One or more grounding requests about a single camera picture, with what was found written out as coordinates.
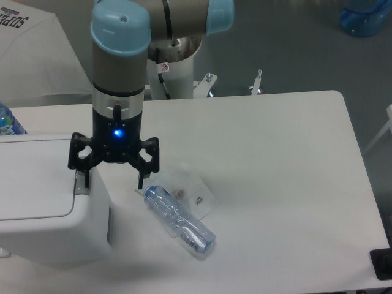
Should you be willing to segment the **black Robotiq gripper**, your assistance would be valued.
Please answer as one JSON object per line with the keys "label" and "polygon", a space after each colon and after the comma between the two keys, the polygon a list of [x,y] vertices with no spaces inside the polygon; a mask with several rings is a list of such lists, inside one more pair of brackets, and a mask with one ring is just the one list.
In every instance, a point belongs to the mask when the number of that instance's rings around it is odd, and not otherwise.
{"label": "black Robotiq gripper", "polygon": [[[71,135],[68,168],[82,172],[85,176],[85,188],[90,186],[90,171],[102,161],[111,163],[129,163],[138,171],[138,189],[143,188],[145,178],[151,173],[160,170],[159,139],[149,138],[140,140],[142,114],[139,113],[130,119],[122,119],[115,122],[114,119],[92,112],[93,135],[88,138],[85,135],[74,132]],[[91,152],[80,157],[79,153],[86,147]],[[146,161],[140,151],[145,150],[151,156]]]}

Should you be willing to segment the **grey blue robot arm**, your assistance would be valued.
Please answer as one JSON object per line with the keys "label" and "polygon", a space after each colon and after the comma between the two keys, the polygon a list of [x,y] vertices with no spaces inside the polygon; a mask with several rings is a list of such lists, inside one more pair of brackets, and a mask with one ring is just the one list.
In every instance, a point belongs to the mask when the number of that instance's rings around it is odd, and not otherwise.
{"label": "grey blue robot arm", "polygon": [[160,169],[159,140],[141,140],[152,42],[231,28],[233,1],[95,1],[92,37],[92,136],[72,134],[68,167],[84,176],[102,162],[128,163],[143,181]]}

